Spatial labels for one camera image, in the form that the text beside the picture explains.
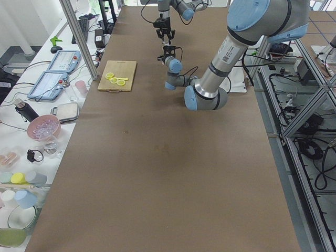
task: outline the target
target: brown work table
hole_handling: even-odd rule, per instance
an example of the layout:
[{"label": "brown work table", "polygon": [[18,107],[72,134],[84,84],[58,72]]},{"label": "brown work table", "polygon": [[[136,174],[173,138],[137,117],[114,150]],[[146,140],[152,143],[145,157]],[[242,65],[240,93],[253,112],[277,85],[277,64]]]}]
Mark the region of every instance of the brown work table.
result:
[{"label": "brown work table", "polygon": [[[140,10],[123,7],[98,69],[136,60],[133,89],[93,82],[26,252],[300,251],[253,88],[188,111],[183,88],[164,88],[161,41]],[[188,26],[171,15],[183,72],[201,77],[227,9]]]}]

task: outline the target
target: cable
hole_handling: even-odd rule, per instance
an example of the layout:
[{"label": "cable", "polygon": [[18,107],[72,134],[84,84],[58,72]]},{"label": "cable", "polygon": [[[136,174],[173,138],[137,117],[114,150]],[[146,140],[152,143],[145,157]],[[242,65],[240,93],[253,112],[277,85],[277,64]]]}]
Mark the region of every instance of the cable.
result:
[{"label": "cable", "polygon": [[181,58],[180,58],[180,62],[182,62],[183,49],[182,49],[182,47],[176,47],[175,50],[176,50],[176,49],[180,49],[180,50],[181,50]]},{"label": "cable", "polygon": [[[301,81],[296,81],[296,80],[292,80],[292,79],[290,79],[290,78],[288,78],[288,77],[286,77],[286,76],[283,76],[283,75],[280,75],[280,74],[277,74],[277,75],[275,75],[276,77],[282,77],[282,78],[285,78],[285,79],[287,79],[287,80],[290,80],[290,81],[293,81],[293,82],[297,82],[297,83],[300,83]],[[294,97],[296,97],[296,95],[298,94],[298,91],[299,91],[299,89],[298,89],[298,87],[296,87],[296,86],[294,86],[294,85],[292,85],[292,84],[290,84],[290,83],[285,83],[285,82],[281,82],[282,84],[286,84],[286,85],[290,85],[290,86],[292,86],[292,87],[294,87],[295,88],[295,95],[294,95]]]},{"label": "cable", "polygon": [[324,67],[325,67],[325,71],[327,72],[327,74],[330,76],[329,72],[328,72],[328,69],[327,69],[327,58],[328,56],[331,54],[331,52],[334,50],[334,47],[331,48],[331,50],[328,52],[327,56],[325,57],[325,61],[324,61]]},{"label": "cable", "polygon": [[255,57],[255,58],[258,58],[258,59],[263,59],[263,60],[267,60],[267,61],[271,61],[271,62],[278,62],[277,60],[270,60],[270,59],[266,59],[266,58],[259,57],[259,56],[256,56],[256,55],[252,55],[252,54],[247,54],[246,56]]},{"label": "cable", "polygon": [[27,131],[27,130],[25,130],[25,129],[23,129],[23,128],[15,127],[15,126],[9,125],[9,124],[7,124],[7,123],[4,123],[4,122],[2,122],[2,121],[0,121],[0,123],[4,124],[4,125],[6,125],[6,126],[9,126],[9,127],[15,128],[15,129],[19,129],[19,130]]},{"label": "cable", "polygon": [[145,9],[145,7],[147,6],[147,4],[148,4],[149,2],[150,2],[150,0],[148,0],[148,1],[145,3],[145,5],[142,7],[142,9],[141,9],[141,11],[140,11],[140,15],[141,15],[141,17],[143,18],[143,20],[145,20],[146,22],[148,22],[148,23],[150,23],[150,24],[154,24],[154,22],[147,20],[147,19],[142,15],[143,10]]},{"label": "cable", "polygon": [[37,65],[37,64],[40,64],[40,63],[44,63],[44,64],[46,64],[46,63],[51,63],[51,61],[39,61],[39,62],[36,62],[36,63],[31,64],[31,65],[29,65],[28,67],[26,67],[26,69],[25,69],[23,72],[25,72],[29,67],[32,67],[32,66]]},{"label": "cable", "polygon": [[179,5],[180,5],[180,3],[182,2],[182,0],[180,0],[179,2],[177,2],[177,0],[175,0],[175,1],[176,1],[176,8],[175,8],[175,10],[177,11],[178,16],[180,17],[181,22],[182,22],[184,25],[189,25],[189,24],[192,22],[194,16],[192,16],[192,18],[190,19],[189,23],[185,23],[185,22],[183,21],[183,19],[182,19],[182,16],[181,16],[179,10],[178,10]]},{"label": "cable", "polygon": [[326,115],[327,115],[327,116],[330,116],[330,115],[332,115],[332,114],[336,114],[336,112],[334,112],[334,113],[330,113],[330,114],[320,114],[320,116],[321,116],[321,117],[326,116]]},{"label": "cable", "polygon": [[246,65],[245,65],[245,63],[244,63],[244,59],[245,59],[245,56],[246,56],[246,52],[247,52],[247,49],[245,50],[245,52],[244,52],[244,54],[243,54],[243,57],[242,57],[242,59],[241,59],[241,65],[242,65],[244,71],[246,72],[247,77],[248,77],[248,79],[249,79],[250,82],[251,82],[251,85],[254,87],[254,83],[253,83],[252,77],[251,77],[251,75],[250,75],[250,71],[247,69],[247,67],[246,67]]},{"label": "cable", "polygon": [[[325,150],[324,152],[324,155],[323,155],[323,158],[322,158],[322,165],[321,165],[321,173],[317,175],[317,177],[315,178],[315,181],[314,181],[314,186],[316,187],[316,189],[318,190],[324,190],[327,188],[328,186],[328,181],[327,181],[327,178],[326,178],[326,171],[324,170],[324,165],[325,165],[325,162],[326,162],[326,157],[327,157],[327,154],[328,154],[328,151],[330,150],[329,147],[327,147],[327,149]],[[323,178],[323,182],[324,182],[324,185],[323,187],[318,187],[317,186],[317,182],[320,178],[320,176],[322,176]]]},{"label": "cable", "polygon": [[[292,43],[292,41],[290,41],[288,43],[288,46],[287,46],[287,49],[283,52],[282,55],[280,55],[280,59],[288,52],[289,48],[290,48],[290,44]],[[268,65],[272,65],[274,63],[274,61],[272,62],[269,62],[269,63],[266,63],[266,64],[260,64],[260,65],[249,65],[249,66],[246,66],[245,67],[263,67],[263,66],[268,66]]]},{"label": "cable", "polygon": [[[191,68],[190,70],[188,70],[186,73],[184,73],[184,74],[182,74],[182,75],[180,75],[180,76],[183,76],[183,83],[185,83],[186,84],[186,86],[189,86],[190,85],[190,77],[197,71],[197,69],[198,69],[198,66],[195,66],[195,67],[193,67],[193,68]],[[189,77],[189,80],[187,81],[187,83],[185,82],[185,76],[186,76],[186,74],[187,73],[189,73],[189,72],[191,72],[193,70],[193,72],[190,74],[190,77]]]},{"label": "cable", "polygon": [[29,85],[35,85],[35,83],[30,83],[30,82],[19,82],[19,83],[15,83],[14,85],[19,85],[19,84],[29,84]]},{"label": "cable", "polygon": [[77,76],[76,76],[76,77],[74,77],[73,79],[71,79],[71,80],[69,81],[69,83],[71,83],[73,80],[75,80],[75,79],[77,79],[77,78],[78,78],[78,76],[80,75],[80,72],[82,71],[82,69],[83,69],[84,67],[86,67],[86,66],[82,66],[82,67],[80,67],[80,70],[79,70],[79,72],[78,72]]},{"label": "cable", "polygon": [[[273,92],[274,92],[274,94],[276,94],[276,90],[275,90],[275,88],[274,88],[274,83],[273,83],[273,81],[272,81],[272,77],[273,76],[276,76],[276,75],[278,75],[278,73],[276,74],[276,73],[272,73],[272,74],[270,74],[269,76],[268,76],[268,80],[269,80],[269,82],[271,83],[271,87],[272,87],[272,90],[273,90]],[[285,116],[285,110],[282,108],[282,106],[280,105],[280,101],[279,101],[279,98],[278,98],[278,96],[277,95],[275,95],[275,98],[276,98],[276,100],[277,100],[277,102],[278,102],[278,104],[279,104],[279,108],[280,108],[280,114],[278,115],[278,118],[279,118],[279,116],[282,114],[282,117],[283,117],[283,119],[285,120],[285,122],[286,122],[286,124],[288,125],[289,124],[289,121],[288,121],[288,119],[287,119],[287,117]]]},{"label": "cable", "polygon": [[[322,140],[322,139],[319,139],[319,138],[308,138],[308,139],[307,139],[307,138],[303,138],[303,141],[307,141],[307,140],[308,140],[308,141],[318,140],[318,141],[321,141],[321,142],[323,142],[323,143],[329,144],[327,141]],[[295,139],[294,139],[294,142],[299,143],[298,138],[295,138]],[[326,158],[327,158],[327,155],[328,155],[328,151],[329,151],[330,149],[332,149],[332,150],[334,151],[334,153],[336,154],[336,150],[335,150],[335,148],[330,148],[330,147],[327,147],[324,151],[322,151],[323,154],[318,153],[318,156],[320,157],[320,158],[318,158],[318,159],[322,159],[321,169],[319,169],[319,168],[317,167],[316,163],[315,163],[315,160],[317,160],[317,159],[313,159],[314,167],[315,167],[316,170],[319,171],[319,174],[316,176],[316,178],[315,178],[315,180],[314,180],[314,186],[315,186],[315,188],[318,189],[318,190],[324,190],[324,189],[327,188],[327,186],[328,186],[328,180],[327,180],[327,178],[328,178],[328,179],[331,179],[331,180],[333,180],[333,181],[336,181],[336,178],[332,178],[332,177],[330,177],[330,176],[328,176],[328,175],[326,174],[327,172],[330,172],[330,171],[332,171],[333,169],[335,169],[335,168],[336,168],[336,164],[333,165],[333,166],[332,166],[331,168],[329,168],[329,169],[325,169]],[[302,152],[301,152],[301,149],[299,150],[299,149],[297,148],[297,150],[298,150],[298,154],[299,154],[300,157],[301,157],[300,159],[302,160],[302,156],[301,156]],[[319,179],[320,179],[321,176],[322,176],[322,178],[323,178],[323,186],[322,186],[322,187],[319,187],[319,186],[318,186],[318,181],[319,181]]]},{"label": "cable", "polygon": [[231,91],[231,87],[232,87],[232,82],[231,82],[229,76],[226,76],[226,78],[227,78],[227,79],[229,80],[229,82],[230,82],[230,88],[229,88],[229,91],[227,91],[226,93],[230,93],[230,91]]},{"label": "cable", "polygon": [[13,95],[13,98],[12,98],[12,100],[10,100],[10,101],[4,101],[4,102],[6,102],[6,103],[11,103],[11,102],[13,102],[13,100],[15,99],[15,96],[17,95],[17,94],[21,94],[21,95],[27,95],[27,93],[21,93],[21,92],[17,92],[17,93],[15,93],[14,95]]}]

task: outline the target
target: white table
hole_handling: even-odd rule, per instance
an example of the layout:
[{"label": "white table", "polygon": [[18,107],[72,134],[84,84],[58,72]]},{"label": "white table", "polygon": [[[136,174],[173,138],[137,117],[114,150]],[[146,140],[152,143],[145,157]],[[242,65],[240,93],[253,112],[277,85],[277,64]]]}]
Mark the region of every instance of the white table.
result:
[{"label": "white table", "polygon": [[[96,20],[92,19],[90,21],[90,25],[95,24],[95,22]],[[66,19],[64,18],[59,23],[59,25],[56,27],[52,35],[45,42],[45,44],[42,46],[41,50],[36,55],[36,57],[31,62],[31,64],[34,64],[39,61],[51,61],[53,59],[54,54],[50,52],[50,49],[52,47],[50,39],[54,37],[62,29],[65,23],[66,23]],[[95,37],[95,33],[89,32],[87,45],[88,45],[91,55],[93,55],[97,50],[95,43],[94,43],[94,37]],[[63,50],[79,50],[77,44],[74,44],[74,45],[71,44],[72,32],[68,25],[65,27],[65,29],[62,31],[62,33],[59,35],[58,38],[62,39],[62,42],[57,42],[57,45],[61,46]],[[83,97],[79,93],[79,91],[75,87],[75,83],[78,80],[83,80],[86,83],[87,88],[89,89],[90,83],[92,82],[90,73],[88,72],[87,68],[83,67],[82,69],[79,69],[84,65],[85,65],[84,60],[81,58],[81,61],[79,62],[79,64],[77,65],[75,69],[75,72],[72,75],[69,75],[69,80],[70,81],[74,80],[71,82],[71,85],[73,86],[73,89],[75,90],[79,98],[78,103],[80,107],[82,107],[85,101],[85,97]],[[37,79],[39,78],[39,76],[41,75],[41,73],[45,71],[47,67],[48,67],[48,64],[37,64],[37,65],[34,65],[28,68],[23,73],[18,83],[19,82],[35,83]],[[31,88],[32,88],[31,85],[19,84],[12,89],[12,91],[9,93],[5,101],[11,101],[14,98],[15,99],[20,98],[22,100],[27,100],[26,94],[24,95],[18,92],[29,93]],[[53,107],[56,107],[60,104],[69,103],[69,102],[70,100],[68,99],[65,92],[62,92],[59,95],[59,97],[55,101],[52,101],[52,102],[46,102],[46,101],[36,102],[34,100],[27,101],[27,103],[40,116],[43,114],[50,114],[50,111]],[[3,102],[1,106],[5,106],[8,104],[12,104],[12,103]],[[14,105],[0,107],[0,120],[6,124],[19,127],[19,128],[23,128],[23,129],[27,129],[28,124],[29,124],[29,122],[24,122],[21,115],[15,111]],[[61,148],[66,149],[66,146],[69,142],[69,139],[71,137],[74,127],[75,127],[75,122],[61,125],[61,132],[58,137],[59,146]],[[38,162],[30,163],[27,160],[27,150],[32,149],[35,146],[39,146],[40,143],[29,138],[25,131],[8,127],[2,123],[0,124],[0,139],[1,139],[0,140],[0,154],[2,154],[2,151],[1,151],[2,149],[7,149],[10,151],[16,152],[20,156],[20,159],[14,165],[12,165],[10,169],[7,170],[7,169],[4,169],[2,166],[0,166],[0,173],[4,171],[10,171],[12,173],[22,172],[26,174],[27,172],[30,172],[30,171],[36,171],[36,172],[47,175],[48,177],[47,184],[53,183],[54,177],[56,175],[58,166],[61,161],[60,158],[57,158],[56,156],[48,156],[46,153],[44,153],[44,160],[42,161],[42,163],[38,163]],[[0,208],[0,228],[8,227],[7,220],[8,220],[8,216],[11,211],[12,211],[12,208],[8,208],[8,207]],[[0,252],[24,251],[29,242],[29,238],[30,236],[28,235],[27,239],[20,247],[0,248]]]}]

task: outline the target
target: metal pole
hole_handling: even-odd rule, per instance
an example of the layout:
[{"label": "metal pole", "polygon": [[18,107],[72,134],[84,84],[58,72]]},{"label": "metal pole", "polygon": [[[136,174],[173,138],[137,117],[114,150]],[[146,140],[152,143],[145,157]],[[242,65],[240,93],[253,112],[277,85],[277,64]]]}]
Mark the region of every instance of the metal pole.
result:
[{"label": "metal pole", "polygon": [[93,80],[96,80],[98,78],[98,72],[95,67],[95,65],[92,62],[91,54],[89,51],[89,48],[86,44],[86,41],[84,39],[84,36],[81,32],[81,29],[78,25],[78,21],[75,16],[75,12],[72,9],[72,5],[70,3],[70,0],[59,0],[62,6],[62,9],[64,11],[65,17],[67,18],[68,24],[70,26],[70,29],[76,39],[77,45],[79,47],[80,52],[82,53],[83,59],[85,61],[85,64],[91,74],[91,77]]}]

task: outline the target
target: robotic arm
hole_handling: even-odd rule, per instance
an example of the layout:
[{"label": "robotic arm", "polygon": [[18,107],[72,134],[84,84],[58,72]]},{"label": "robotic arm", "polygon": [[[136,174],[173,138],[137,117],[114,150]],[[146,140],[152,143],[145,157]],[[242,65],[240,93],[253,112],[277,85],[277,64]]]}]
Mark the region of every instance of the robotic arm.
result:
[{"label": "robotic arm", "polygon": [[[180,3],[175,7],[182,12],[181,15],[189,17],[185,13],[190,12],[186,12],[188,9],[195,11],[198,7],[196,2]],[[186,107],[190,110],[222,108],[227,101],[227,93],[219,85],[247,48],[255,45],[263,35],[268,37],[270,43],[290,41],[305,35],[308,29],[309,3],[309,0],[235,0],[227,16],[228,36],[224,39],[202,78],[188,77],[190,85],[186,87],[184,93]],[[165,7],[159,7],[159,12],[160,17],[164,18],[166,15],[169,18],[167,4]],[[169,89],[185,85],[179,75],[182,65],[178,67],[174,59],[166,57],[164,61],[169,67],[167,79],[169,85],[166,82],[166,87]]]},{"label": "robotic arm", "polygon": [[175,36],[175,30],[172,30],[170,25],[170,6],[173,6],[186,21],[192,19],[195,12],[202,11],[208,6],[202,0],[192,0],[190,3],[185,3],[183,0],[157,0],[157,3],[160,17],[153,25],[158,28],[156,30],[157,36],[162,39],[164,45],[170,45]]}]

